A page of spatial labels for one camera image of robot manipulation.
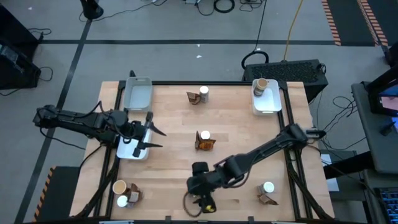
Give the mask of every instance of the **black metal frame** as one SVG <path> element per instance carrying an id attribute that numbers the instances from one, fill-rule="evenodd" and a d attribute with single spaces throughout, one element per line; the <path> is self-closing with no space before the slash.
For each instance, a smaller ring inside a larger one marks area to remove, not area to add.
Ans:
<path id="1" fill-rule="evenodd" d="M 130 73 L 130 77 L 135 77 L 134 72 Z M 152 82 L 153 85 L 221 85 L 221 86 L 247 86 L 247 85 L 252 85 L 252 82 L 242 82 L 242 81 L 153 81 Z M 287 110 L 287 116 L 289 118 L 289 123 L 293 124 L 294 123 L 294 119 L 293 119 L 293 111 L 292 111 L 292 107 L 290 104 L 290 98 L 289 98 L 289 92 L 287 91 L 287 84 L 286 82 L 279 82 L 279 85 L 281 86 L 282 91 L 284 92 L 284 98 L 285 98 L 285 104 L 286 104 L 286 110 Z M 121 98 L 122 98 L 122 94 L 123 91 L 126 87 L 126 81 L 119 81 L 119 85 L 118 85 L 118 93 L 116 95 L 116 102 L 115 102 L 115 106 L 114 109 L 118 110 L 120 108 L 120 104 L 121 104 Z M 284 122 L 284 117 L 283 117 L 283 112 L 282 110 L 278 112 L 278 120 L 279 120 L 279 127 L 280 129 L 285 127 L 285 122 Z M 285 161 L 286 161 L 286 167 L 288 166 L 288 162 L 292 161 L 292 158 L 290 157 L 290 153 L 289 153 L 289 149 L 285 149 Z M 302 160 L 301 160 L 301 155 L 299 152 L 296 153 L 296 161 L 297 161 L 297 169 L 298 169 L 298 173 L 299 176 L 301 178 L 301 180 L 305 183 L 305 176 L 304 176 L 304 169 L 303 169 L 303 165 L 302 165 Z M 104 157 L 104 163 L 103 163 L 103 168 L 102 168 L 102 172 L 101 172 L 101 178 L 100 178 L 100 182 L 99 184 L 101 185 L 103 183 L 103 179 L 105 178 L 107 172 L 108 172 L 108 166 L 109 166 L 109 160 L 111 157 L 111 149 L 108 150 L 105 153 L 105 157 Z M 120 159 L 115 156 L 114 158 L 114 162 L 116 162 L 116 167 L 119 170 L 119 162 Z M 118 174 L 116 173 L 114 179 L 111 182 L 111 185 L 114 184 L 114 182 L 116 181 L 116 179 L 118 178 Z M 292 178 L 289 176 L 289 186 L 290 186 L 290 194 L 292 197 L 292 205 L 293 205 L 293 210 L 294 210 L 294 217 L 296 220 L 301 219 L 300 216 L 300 207 L 299 207 L 299 202 L 298 202 L 298 198 L 297 198 L 297 191 L 295 188 L 295 184 L 294 181 L 292 180 Z M 110 217 L 111 213 L 112 213 L 112 207 L 113 207 L 113 200 L 114 200 L 114 193 L 112 191 L 112 188 L 109 189 L 109 197 L 108 197 L 108 201 L 106 204 L 106 217 Z M 102 200 L 101 198 L 98 200 L 98 203 L 95 207 L 95 215 L 99 215 L 100 214 L 100 209 L 101 209 L 101 203 Z M 304 198 L 304 204 L 305 204 L 305 211 L 306 211 L 306 215 L 307 218 L 312 218 L 312 209 L 310 208 L 307 200 Z M 192 221 L 173 221 L 173 223 L 191 223 Z M 166 216 L 165 220 L 135 220 L 134 223 L 171 223 L 171 217 L 170 216 Z M 206 223 L 230 223 L 230 222 L 213 222 L 213 221 L 208 221 Z M 248 221 L 246 222 L 234 222 L 234 223 L 270 223 L 270 222 L 255 222 L 254 221 L 254 217 L 248 217 Z"/>

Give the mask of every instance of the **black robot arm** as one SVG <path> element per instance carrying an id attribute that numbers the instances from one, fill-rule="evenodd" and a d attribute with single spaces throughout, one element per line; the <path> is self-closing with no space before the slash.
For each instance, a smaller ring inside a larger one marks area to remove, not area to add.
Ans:
<path id="1" fill-rule="evenodd" d="M 206 162 L 196 162 L 192 164 L 192 177 L 187 180 L 188 194 L 199 197 L 195 203 L 199 204 L 201 212 L 216 212 L 216 204 L 211 197 L 211 193 L 217 188 L 227 189 L 242 186 L 246 183 L 251 167 L 254 164 L 285 148 L 301 150 L 307 145 L 307 141 L 308 137 L 300 126 L 291 124 L 286 126 L 276 138 L 254 150 L 245 154 L 229 156 L 215 164 L 214 171 L 209 172 Z M 288 165 L 288 173 L 302 190 L 304 197 L 310 199 L 310 204 L 317 215 L 320 218 L 331 218 L 313 199 L 310 192 L 298 178 L 291 163 Z"/>
<path id="2" fill-rule="evenodd" d="M 101 108 L 100 113 L 94 112 L 97 107 Z M 140 121 L 129 123 L 127 114 L 123 111 L 103 111 L 101 102 L 95 108 L 91 112 L 83 114 L 60 110 L 53 105 L 47 105 L 37 108 L 33 122 L 40 128 L 65 128 L 82 133 L 111 147 L 118 146 L 119 138 L 123 138 L 126 144 L 135 139 L 138 141 L 133 154 L 136 157 L 139 156 L 142 149 L 147 147 L 162 147 L 158 144 L 143 142 L 148 129 L 165 136 L 162 131 L 154 126 L 152 112 L 148 112 L 146 121 L 142 125 Z"/>

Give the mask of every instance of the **concrete floor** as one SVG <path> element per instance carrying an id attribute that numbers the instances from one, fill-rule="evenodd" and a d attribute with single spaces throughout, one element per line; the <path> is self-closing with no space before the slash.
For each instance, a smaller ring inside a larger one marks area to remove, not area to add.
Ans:
<path id="1" fill-rule="evenodd" d="M 201 10 L 211 10 L 210 0 L 202 0 Z M 0 0 L 27 28 L 51 28 L 47 40 L 79 40 L 84 22 L 78 20 L 78 1 L 63 0 Z M 101 0 L 105 16 L 146 4 L 141 1 Z M 261 40 L 285 40 L 299 0 L 268 0 Z M 88 40 L 255 40 L 261 9 L 229 14 L 214 13 L 203 17 L 192 5 L 169 1 L 163 6 L 148 6 L 92 23 Z M 295 24 L 292 40 L 333 40 L 322 5 L 318 0 L 306 0 Z M 0 97 L 0 179 L 7 180 L 0 190 L 0 222 L 13 223 L 24 197 L 44 137 L 32 123 L 37 107 L 56 105 L 77 44 L 42 44 L 34 63 L 54 69 L 51 82 L 40 82 L 37 88 L 21 90 Z M 130 70 L 153 80 L 240 80 L 241 59 L 253 49 L 252 44 L 144 44 L 104 45 L 83 47 L 64 107 L 68 110 L 89 111 L 94 106 L 101 82 L 126 79 Z M 259 45 L 270 55 L 271 62 L 282 60 L 285 45 Z M 287 60 L 318 58 L 327 65 L 329 85 L 323 91 L 319 107 L 319 127 L 323 128 L 340 111 L 333 106 L 335 96 L 351 97 L 350 85 L 370 81 L 388 69 L 379 47 L 339 47 L 335 45 L 291 45 Z M 261 63 L 260 57 L 248 63 Z M 314 124 L 317 120 L 317 100 L 310 106 Z M 328 133 L 333 147 L 345 147 L 364 136 L 357 114 L 344 118 Z M 70 131 L 57 129 L 54 137 L 84 147 L 86 138 Z M 350 150 L 367 151 L 363 141 Z M 25 215 L 32 220 L 45 177 L 51 166 L 78 166 L 83 151 L 52 141 Z M 334 203 L 336 215 L 342 220 L 363 221 L 358 205 Z"/>

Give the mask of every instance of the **wooden table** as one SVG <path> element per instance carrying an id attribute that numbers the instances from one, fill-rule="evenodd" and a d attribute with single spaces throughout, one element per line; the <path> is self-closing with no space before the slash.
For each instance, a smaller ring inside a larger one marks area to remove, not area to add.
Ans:
<path id="1" fill-rule="evenodd" d="M 310 128 L 312 117 L 303 84 L 288 83 L 288 86 L 295 122 L 302 128 Z M 115 197 L 112 219 L 164 220 L 165 216 L 171 216 L 172 220 L 192 220 L 182 207 L 182 198 L 187 191 L 186 181 L 192 175 L 192 163 L 205 161 L 210 170 L 213 170 L 212 165 L 225 157 L 249 152 L 279 133 L 277 115 L 253 115 L 250 86 L 209 88 L 209 103 L 191 105 L 185 92 L 198 92 L 199 86 L 154 86 L 154 123 L 167 137 L 152 135 L 152 142 L 163 145 L 163 148 L 150 149 L 148 160 L 121 160 L 118 179 L 134 182 L 144 191 L 145 197 L 134 208 L 119 208 Z M 103 102 L 104 109 L 113 108 L 117 89 L 118 82 L 103 82 L 99 100 Z M 144 120 L 144 117 L 145 114 L 129 113 L 130 120 Z M 203 130 L 208 130 L 212 138 L 217 140 L 210 152 L 196 151 L 194 148 L 195 133 Z M 97 147 L 98 141 L 89 140 L 85 156 Z M 98 188 L 104 154 L 105 149 L 98 151 L 83 166 L 70 215 L 77 214 Z M 334 216 L 319 152 L 306 147 L 302 160 L 309 191 L 323 209 Z M 256 186 L 265 181 L 274 183 L 275 192 L 270 197 L 279 203 L 278 206 L 259 203 Z M 105 214 L 108 192 L 106 190 L 103 195 L 101 215 Z M 297 194 L 301 216 L 305 217 L 302 194 L 298 188 Z M 256 221 L 294 220 L 283 151 L 257 163 L 244 186 L 238 189 L 217 189 L 213 197 L 218 207 L 217 212 L 202 214 L 197 219 L 237 221 L 248 220 L 248 216 L 253 216 Z"/>

